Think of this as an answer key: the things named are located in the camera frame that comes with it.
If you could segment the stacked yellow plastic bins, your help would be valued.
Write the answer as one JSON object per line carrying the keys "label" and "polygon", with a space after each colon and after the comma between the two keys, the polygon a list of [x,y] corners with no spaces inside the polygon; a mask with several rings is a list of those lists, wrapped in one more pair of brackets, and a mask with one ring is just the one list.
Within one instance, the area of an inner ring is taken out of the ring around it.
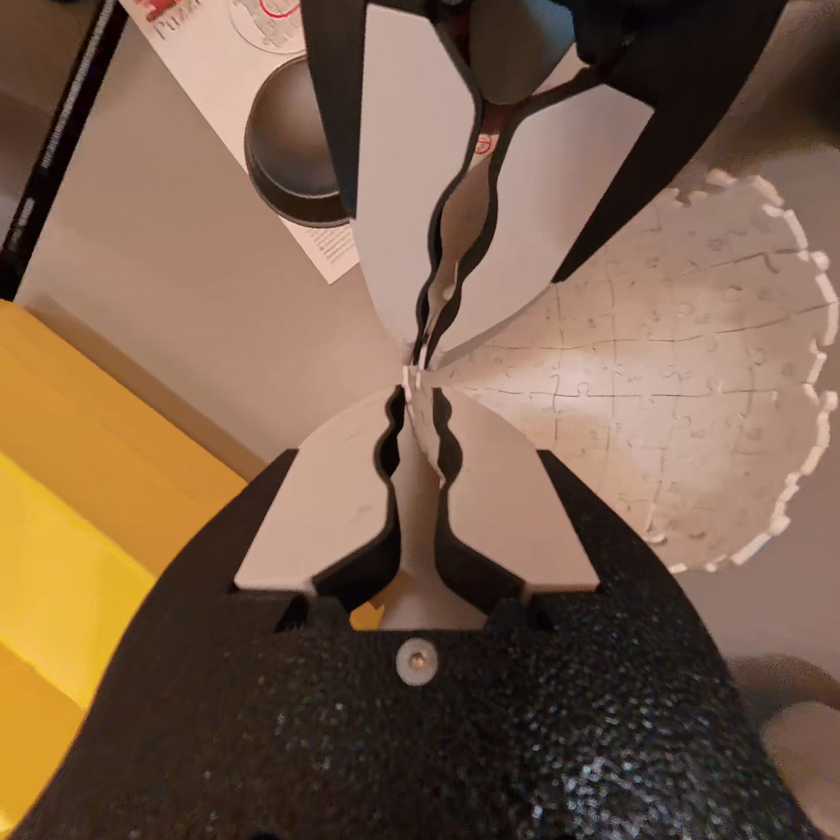
{"label": "stacked yellow plastic bins", "polygon": [[234,578],[292,453],[240,478],[2,304],[2,838],[340,838],[292,689],[333,597]]}

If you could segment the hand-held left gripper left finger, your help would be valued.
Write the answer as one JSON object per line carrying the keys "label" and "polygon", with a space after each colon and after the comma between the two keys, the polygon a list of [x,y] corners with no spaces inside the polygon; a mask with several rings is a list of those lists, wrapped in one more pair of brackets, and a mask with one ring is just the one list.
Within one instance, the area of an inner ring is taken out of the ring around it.
{"label": "hand-held left gripper left finger", "polygon": [[402,538],[393,474],[405,393],[396,385],[312,432],[234,578],[242,591],[337,599],[351,612],[396,576]]}

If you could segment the white puzzle ball half shell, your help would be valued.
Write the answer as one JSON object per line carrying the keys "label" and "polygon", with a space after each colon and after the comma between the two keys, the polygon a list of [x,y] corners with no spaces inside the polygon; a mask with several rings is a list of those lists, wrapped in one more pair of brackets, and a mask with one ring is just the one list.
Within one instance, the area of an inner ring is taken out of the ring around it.
{"label": "white puzzle ball half shell", "polygon": [[829,266],[775,185],[712,170],[421,383],[553,452],[671,573],[742,565],[830,444]]}

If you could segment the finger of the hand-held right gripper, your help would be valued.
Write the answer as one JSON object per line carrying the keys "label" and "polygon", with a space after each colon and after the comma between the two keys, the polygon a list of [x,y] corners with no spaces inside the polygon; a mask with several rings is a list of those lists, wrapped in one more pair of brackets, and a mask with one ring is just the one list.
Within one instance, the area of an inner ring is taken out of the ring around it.
{"label": "finger of the hand-held right gripper", "polygon": [[481,96],[446,26],[370,3],[364,20],[354,244],[400,358],[422,336],[443,207],[466,174]]}
{"label": "finger of the hand-held right gripper", "polygon": [[450,364],[548,288],[654,114],[602,67],[560,67],[444,206],[422,368]]}

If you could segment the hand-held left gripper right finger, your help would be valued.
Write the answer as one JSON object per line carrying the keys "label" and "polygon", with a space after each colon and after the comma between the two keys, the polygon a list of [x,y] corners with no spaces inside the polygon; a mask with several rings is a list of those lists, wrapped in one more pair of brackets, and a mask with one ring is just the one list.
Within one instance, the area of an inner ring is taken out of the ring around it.
{"label": "hand-held left gripper right finger", "polygon": [[503,416],[448,387],[432,391],[443,478],[435,567],[489,616],[503,601],[594,592],[599,575],[538,450]]}

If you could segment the white puzzle instruction leaflet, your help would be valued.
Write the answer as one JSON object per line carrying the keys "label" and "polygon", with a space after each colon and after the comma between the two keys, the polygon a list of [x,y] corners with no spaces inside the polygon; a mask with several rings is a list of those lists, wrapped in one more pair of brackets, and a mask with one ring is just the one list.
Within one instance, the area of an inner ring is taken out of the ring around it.
{"label": "white puzzle instruction leaflet", "polygon": [[355,266],[300,2],[122,5],[321,277],[331,284]]}

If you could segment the black table edge strip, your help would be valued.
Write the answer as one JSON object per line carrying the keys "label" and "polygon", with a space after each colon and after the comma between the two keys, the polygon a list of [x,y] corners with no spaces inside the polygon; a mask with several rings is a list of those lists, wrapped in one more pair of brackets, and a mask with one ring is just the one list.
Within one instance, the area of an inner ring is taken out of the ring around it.
{"label": "black table edge strip", "polygon": [[18,293],[128,15],[120,2],[2,2],[1,299]]}

